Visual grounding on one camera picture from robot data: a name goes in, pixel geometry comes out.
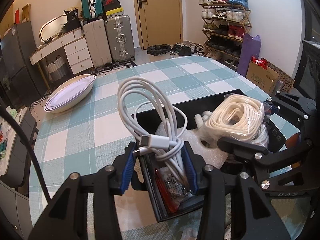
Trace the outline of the person right hand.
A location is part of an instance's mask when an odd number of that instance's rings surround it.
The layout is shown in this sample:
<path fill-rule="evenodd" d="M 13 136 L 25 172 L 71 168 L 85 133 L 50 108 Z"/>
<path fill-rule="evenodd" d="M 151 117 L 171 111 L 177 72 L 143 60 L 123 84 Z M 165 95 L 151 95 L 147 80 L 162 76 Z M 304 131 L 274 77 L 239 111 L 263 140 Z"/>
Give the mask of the person right hand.
<path fill-rule="evenodd" d="M 293 148 L 298 146 L 300 142 L 301 142 L 300 133 L 296 133 L 292 135 L 289 139 L 287 139 L 285 146 L 286 148 Z M 300 166 L 300 162 L 297 162 L 291 165 L 292 169 L 297 168 L 299 166 Z"/>

